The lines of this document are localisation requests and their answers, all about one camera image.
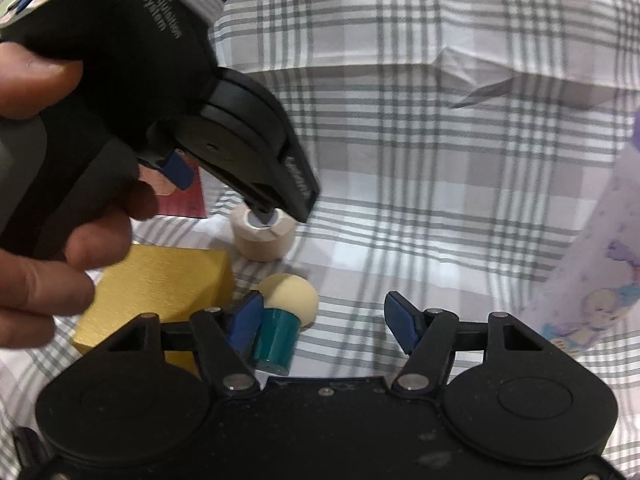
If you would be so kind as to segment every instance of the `gold box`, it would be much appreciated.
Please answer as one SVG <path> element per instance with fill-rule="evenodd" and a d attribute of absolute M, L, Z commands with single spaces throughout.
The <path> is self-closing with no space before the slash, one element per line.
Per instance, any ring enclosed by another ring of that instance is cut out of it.
<path fill-rule="evenodd" d="M 81 353 L 144 312 L 161 322 L 186 321 L 203 308 L 227 308 L 235 287 L 225 251 L 133 245 L 104 271 L 95 301 L 82 315 L 72 343 Z M 189 352 L 166 352 L 167 362 L 195 372 Z"/>

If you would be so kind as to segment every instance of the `screw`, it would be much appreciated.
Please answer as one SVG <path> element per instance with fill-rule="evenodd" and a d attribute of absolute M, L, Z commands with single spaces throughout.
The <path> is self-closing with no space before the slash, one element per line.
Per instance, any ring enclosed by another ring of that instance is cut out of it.
<path fill-rule="evenodd" d="M 420 374 L 405 374 L 398 377 L 398 385 L 404 390 L 413 392 L 415 390 L 423 390 L 429 386 L 429 380 Z"/>
<path fill-rule="evenodd" d="M 222 379 L 222 384 L 225 385 L 225 388 L 233 392 L 248 390 L 254 383 L 254 378 L 247 374 L 231 374 Z"/>

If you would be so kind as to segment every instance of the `human hand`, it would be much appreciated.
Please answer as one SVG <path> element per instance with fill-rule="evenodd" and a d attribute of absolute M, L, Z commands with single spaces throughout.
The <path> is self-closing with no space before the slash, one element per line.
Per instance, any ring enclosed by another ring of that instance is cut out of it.
<path fill-rule="evenodd" d="M 80 62 L 47 60 L 16 43 L 1 43 L 0 116 L 33 117 L 70 94 L 81 77 Z M 54 335 L 52 316 L 84 312 L 94 299 L 94 284 L 84 271 L 121 261 L 131 244 L 130 217 L 147 219 L 157 208 L 151 187 L 138 181 L 102 218 L 72 232 L 66 263 L 0 250 L 0 348 L 43 346 Z"/>

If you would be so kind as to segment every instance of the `checkered fabric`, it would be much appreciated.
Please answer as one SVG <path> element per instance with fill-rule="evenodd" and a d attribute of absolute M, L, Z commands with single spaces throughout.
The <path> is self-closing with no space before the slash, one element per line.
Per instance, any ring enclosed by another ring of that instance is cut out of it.
<path fill-rule="evenodd" d="M 281 100 L 322 185 L 274 264 L 243 260 L 239 197 L 204 176 L 210 218 L 155 218 L 136 240 L 229 248 L 237 294 L 273 272 L 321 297 L 292 375 L 385 374 L 404 357 L 385 294 L 462 319 L 522 311 L 586 222 L 640 104 L 640 0 L 231 0 L 221 64 Z M 0 477 L 9 429 L 76 358 L 73 320 L 47 348 L 0 354 Z M 640 312 L 581 361 L 618 396 L 607 459 L 640 470 Z M 479 363 L 458 356 L 454 374 Z"/>

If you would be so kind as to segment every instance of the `round sponge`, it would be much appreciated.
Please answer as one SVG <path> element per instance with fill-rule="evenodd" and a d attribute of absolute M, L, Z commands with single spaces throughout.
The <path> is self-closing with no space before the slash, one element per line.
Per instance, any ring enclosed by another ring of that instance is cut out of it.
<path fill-rule="evenodd" d="M 313 285 L 295 274 L 272 274 L 256 287 L 264 297 L 265 308 L 279 308 L 292 313 L 300 326 L 311 324 L 318 314 L 320 298 Z"/>

